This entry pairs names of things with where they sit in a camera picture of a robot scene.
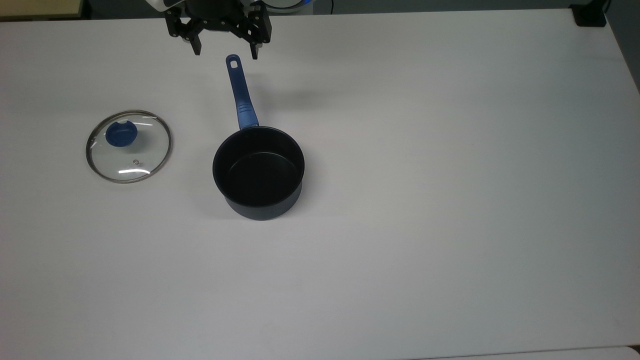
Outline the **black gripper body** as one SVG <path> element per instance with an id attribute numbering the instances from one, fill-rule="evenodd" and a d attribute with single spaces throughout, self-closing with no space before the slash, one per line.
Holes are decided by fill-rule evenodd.
<path id="1" fill-rule="evenodd" d="M 247 7 L 241 0 L 186 0 L 185 13 L 190 18 L 184 28 L 252 33 L 253 25 L 247 18 Z"/>

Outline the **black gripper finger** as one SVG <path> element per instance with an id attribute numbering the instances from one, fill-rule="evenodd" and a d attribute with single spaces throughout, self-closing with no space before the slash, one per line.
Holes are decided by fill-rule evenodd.
<path id="1" fill-rule="evenodd" d="M 240 34 L 249 44 L 251 58 L 257 60 L 259 50 L 272 38 L 272 24 L 266 9 L 252 9 L 240 23 Z"/>
<path id="2" fill-rule="evenodd" d="M 204 23 L 201 19 L 191 18 L 183 23 L 181 20 L 182 9 L 167 9 L 165 11 L 165 21 L 167 31 L 174 38 L 181 38 L 185 43 L 189 43 L 195 55 L 199 56 L 202 51 L 201 34 Z"/>

